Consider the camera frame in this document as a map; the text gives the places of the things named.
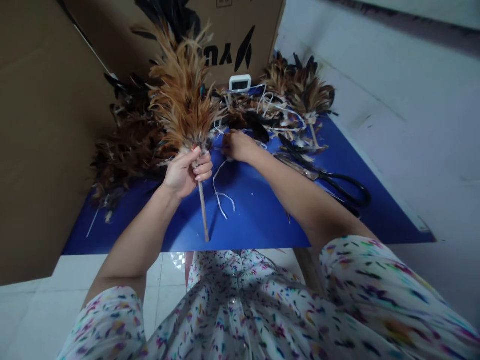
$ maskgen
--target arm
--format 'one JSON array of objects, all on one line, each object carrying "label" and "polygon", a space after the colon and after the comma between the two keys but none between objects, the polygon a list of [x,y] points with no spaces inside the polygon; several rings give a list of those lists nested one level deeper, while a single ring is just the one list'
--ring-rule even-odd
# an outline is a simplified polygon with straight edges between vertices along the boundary
[{"label": "arm", "polygon": [[[83,306],[98,294],[116,286],[130,286],[144,299],[147,271],[160,255],[172,217],[182,199],[197,187],[197,181],[205,181],[212,176],[210,154],[200,158],[199,155],[200,148],[197,147],[170,163],[163,184],[108,254]],[[197,159],[200,166],[192,170],[191,165]]]},{"label": "arm", "polygon": [[368,227],[313,181],[275,159],[249,136],[233,130],[223,139],[225,154],[250,164],[268,181],[317,252],[333,239],[347,235],[377,239]]}]

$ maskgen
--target blue tabletop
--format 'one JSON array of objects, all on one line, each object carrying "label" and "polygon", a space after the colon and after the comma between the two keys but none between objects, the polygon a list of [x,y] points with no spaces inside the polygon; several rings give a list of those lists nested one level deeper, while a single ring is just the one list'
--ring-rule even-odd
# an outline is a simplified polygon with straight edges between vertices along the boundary
[{"label": "blue tabletop", "polygon": [[[330,147],[315,158],[315,164],[331,173],[351,176],[370,190],[372,202],[367,208],[361,209],[361,220],[385,244],[434,242],[430,232],[419,231],[411,222],[333,121],[325,117],[322,122],[323,128],[320,130],[318,142]],[[214,142],[214,148],[221,147],[221,143],[220,136]],[[280,141],[275,138],[268,144],[268,150],[277,152],[279,146]],[[212,150],[211,155],[215,174],[225,157],[218,150]],[[200,197],[196,190],[183,200],[173,217],[165,235],[163,252],[310,246],[298,223],[293,218],[289,223],[287,214],[270,186],[251,166],[228,162],[221,168],[215,180],[217,191],[225,193],[235,202],[236,212],[233,211],[229,199],[220,197],[228,219],[220,212],[212,180],[211,178],[206,181],[203,186],[210,242],[205,242]],[[109,253],[117,238],[148,202],[148,192],[155,185],[151,181],[136,181],[120,202],[111,223],[105,223],[106,211],[101,209],[92,227],[97,209],[91,206],[90,194],[85,200],[63,255]],[[355,194],[354,187],[348,187],[347,183],[342,183],[342,186]]]}]

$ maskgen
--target floor tile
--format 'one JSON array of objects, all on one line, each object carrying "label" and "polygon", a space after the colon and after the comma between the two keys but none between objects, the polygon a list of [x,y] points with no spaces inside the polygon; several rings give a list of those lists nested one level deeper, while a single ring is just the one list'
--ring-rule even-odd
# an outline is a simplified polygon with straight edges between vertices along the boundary
[{"label": "floor tile", "polygon": [[281,266],[296,275],[300,279],[300,282],[305,284],[302,270],[300,269],[299,262],[297,261],[297,257],[292,248],[259,249],[257,251],[263,256],[269,258],[276,265]]},{"label": "floor tile", "polygon": [[6,359],[55,359],[87,296],[87,290],[37,292]]},{"label": "floor tile", "polygon": [[7,351],[33,298],[33,292],[0,294],[0,359],[7,359]]},{"label": "floor tile", "polygon": [[185,281],[185,253],[166,252],[161,265],[160,286],[183,285]]},{"label": "floor tile", "polygon": [[185,285],[160,286],[155,328],[158,328],[165,318],[170,315],[186,293]]},{"label": "floor tile", "polygon": [[0,286],[0,294],[34,293],[37,291],[41,282],[42,279]]},{"label": "floor tile", "polygon": [[107,255],[62,256],[52,277],[43,279],[39,292],[88,290]]},{"label": "floor tile", "polygon": [[159,287],[160,286],[160,275],[162,274],[162,261],[164,254],[160,254],[155,263],[146,273],[146,285],[148,287]]},{"label": "floor tile", "polygon": [[159,304],[159,290],[159,286],[147,287],[145,290],[145,301],[143,302],[143,325],[147,340],[150,339],[155,331],[155,324],[157,322],[157,305]]}]

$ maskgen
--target wooden stick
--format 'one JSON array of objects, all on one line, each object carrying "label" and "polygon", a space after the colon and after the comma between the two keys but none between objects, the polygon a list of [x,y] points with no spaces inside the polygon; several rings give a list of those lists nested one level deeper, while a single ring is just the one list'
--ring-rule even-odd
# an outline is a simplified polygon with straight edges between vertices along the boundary
[{"label": "wooden stick", "polygon": [[205,229],[205,241],[210,242],[209,225],[207,224],[207,209],[205,208],[204,186],[202,182],[198,182],[198,190],[200,191],[201,215],[203,216],[203,228]]},{"label": "wooden stick", "polygon": [[310,130],[311,130],[311,137],[313,138],[313,143],[318,148],[319,142],[317,141],[317,134],[315,133],[315,128],[313,124],[310,124]]}]

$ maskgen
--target scissors blade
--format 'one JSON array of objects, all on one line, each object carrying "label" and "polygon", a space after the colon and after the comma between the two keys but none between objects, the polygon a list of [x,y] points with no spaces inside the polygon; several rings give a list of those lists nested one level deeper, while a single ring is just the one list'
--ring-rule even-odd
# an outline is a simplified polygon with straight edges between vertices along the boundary
[{"label": "scissors blade", "polygon": [[288,156],[284,154],[277,153],[277,154],[274,154],[273,156],[277,160],[280,160],[282,163],[287,165],[289,168],[292,168],[293,170],[295,170],[297,173],[302,174],[307,179],[315,181],[319,178],[319,175],[317,173],[307,170],[306,168],[303,168],[302,166],[298,165],[296,162],[293,162]]}]

